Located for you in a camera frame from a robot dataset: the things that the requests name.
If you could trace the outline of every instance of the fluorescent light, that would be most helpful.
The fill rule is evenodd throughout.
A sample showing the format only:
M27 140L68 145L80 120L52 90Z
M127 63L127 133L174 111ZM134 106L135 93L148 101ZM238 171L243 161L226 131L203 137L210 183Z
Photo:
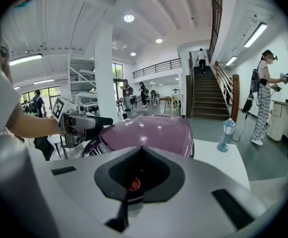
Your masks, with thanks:
M130 23L130 22L133 22L134 21L134 16L132 14L127 14L124 16L124 20L127 22L127 23Z
M43 56L41 54L37 54L37 55L33 55L33 56L28 56L28 57L24 57L24 58L19 58L13 61L9 62L10 66L22 63L22 62L26 62L26 61L32 61L32 60L36 60L36 59L41 59L43 58Z
M48 80L44 80L44 81L35 82L34 85L46 83L46 82L52 82L52 81L54 81L54 79L48 79Z
M254 33L249 37L249 39L245 42L244 47L248 48L253 44L254 41L264 32L267 28L267 24L260 22L258 27L255 29Z
M226 66L229 66L232 62L234 62L236 60L237 57L232 57L230 59L230 61L228 61L228 63L226 64Z

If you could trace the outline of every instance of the white sneaker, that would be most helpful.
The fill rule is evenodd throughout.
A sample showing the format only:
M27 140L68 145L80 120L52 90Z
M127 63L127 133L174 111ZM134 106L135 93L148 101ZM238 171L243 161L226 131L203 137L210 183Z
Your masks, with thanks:
M263 142L262 142L261 140L254 140L254 139L252 139L251 142L254 143L254 144L257 144L257 145L263 145Z

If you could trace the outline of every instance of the blue lamp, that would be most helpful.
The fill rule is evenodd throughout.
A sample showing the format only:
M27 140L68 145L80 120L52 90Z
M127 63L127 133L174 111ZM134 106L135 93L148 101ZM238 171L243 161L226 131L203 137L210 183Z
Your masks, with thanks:
M217 149L220 152L226 153L229 150L227 143L229 142L230 136L232 135L235 128L235 122L230 118L223 122L223 132L225 134L223 143L218 144Z

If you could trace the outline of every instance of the staircase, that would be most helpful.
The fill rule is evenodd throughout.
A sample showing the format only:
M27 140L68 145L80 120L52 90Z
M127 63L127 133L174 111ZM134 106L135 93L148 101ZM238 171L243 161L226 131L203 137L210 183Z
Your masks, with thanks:
M205 74L194 67L194 97L192 117L226 120L230 118L219 84L209 66Z

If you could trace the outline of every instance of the plaid pants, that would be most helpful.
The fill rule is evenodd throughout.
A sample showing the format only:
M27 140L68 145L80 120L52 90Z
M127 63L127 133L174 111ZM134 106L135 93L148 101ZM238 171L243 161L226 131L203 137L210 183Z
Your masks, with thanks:
M258 116L253 133L253 140L262 140L264 127L269 116L269 107L271 104L270 88L260 84L257 94Z

